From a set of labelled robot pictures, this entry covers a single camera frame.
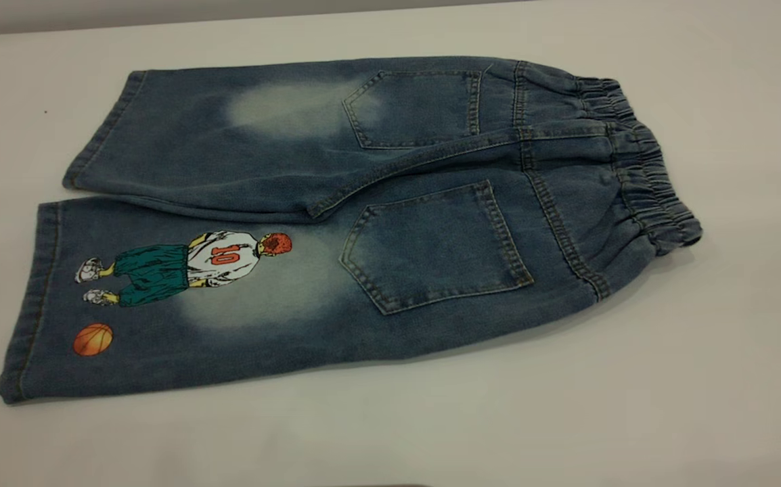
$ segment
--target cartoon print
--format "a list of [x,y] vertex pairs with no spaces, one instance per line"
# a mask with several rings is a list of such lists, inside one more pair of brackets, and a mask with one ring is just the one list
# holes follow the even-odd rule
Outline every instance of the cartoon print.
[[92,357],[106,351],[113,338],[111,327],[105,323],[93,323],[78,332],[78,336],[74,337],[72,349],[81,357]]
[[257,241],[244,232],[214,231],[199,235],[188,246],[149,246],[128,250],[108,267],[90,258],[75,274],[76,283],[108,275],[128,275],[131,284],[119,294],[91,289],[84,301],[100,306],[139,306],[169,298],[190,287],[220,287],[252,272],[262,256],[291,251],[291,238],[269,233]]

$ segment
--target green shorts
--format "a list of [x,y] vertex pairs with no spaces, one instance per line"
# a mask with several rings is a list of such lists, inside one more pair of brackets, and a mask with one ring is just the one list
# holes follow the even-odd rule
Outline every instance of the green shorts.
[[142,247],[118,255],[114,275],[131,279],[119,292],[119,305],[139,306],[189,289],[187,256],[187,246]]

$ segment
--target jeans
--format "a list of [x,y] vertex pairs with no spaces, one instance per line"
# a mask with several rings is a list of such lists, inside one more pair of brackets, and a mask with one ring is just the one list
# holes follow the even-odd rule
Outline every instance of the jeans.
[[615,80],[493,58],[137,71],[63,184],[7,403],[430,354],[700,238]]

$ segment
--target hem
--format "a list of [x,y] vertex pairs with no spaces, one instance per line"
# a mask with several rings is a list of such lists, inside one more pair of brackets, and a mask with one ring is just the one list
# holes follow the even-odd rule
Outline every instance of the hem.
[[37,214],[32,271],[0,375],[0,396],[6,404],[31,398],[22,382],[32,358],[32,346],[41,329],[47,288],[59,250],[60,204],[41,204]]
[[68,170],[66,170],[66,176],[63,178],[62,184],[68,189],[80,189],[78,186],[78,177],[84,173],[84,170],[93,163],[108,136],[111,135],[114,127],[117,126],[122,114],[127,111],[129,104],[135,99],[137,94],[141,91],[143,86],[143,80],[146,79],[147,71],[133,71],[129,74],[125,86],[122,87],[122,92],[114,103],[111,112],[105,117],[105,121],[93,134],[93,138],[90,138],[90,142],[84,147],[84,150],[78,154],[72,164],[69,164]]
[[663,256],[693,246],[702,235],[700,222],[676,196],[659,143],[634,115],[615,80],[579,78],[579,96],[587,115],[611,123],[613,172],[623,202]]

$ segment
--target orange basketball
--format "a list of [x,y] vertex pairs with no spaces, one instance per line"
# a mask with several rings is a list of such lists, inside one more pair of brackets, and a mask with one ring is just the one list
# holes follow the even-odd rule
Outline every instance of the orange basketball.
[[75,354],[81,357],[90,357],[105,351],[111,345],[113,338],[114,333],[111,331],[111,327],[103,323],[93,323],[74,337],[72,348],[74,348]]

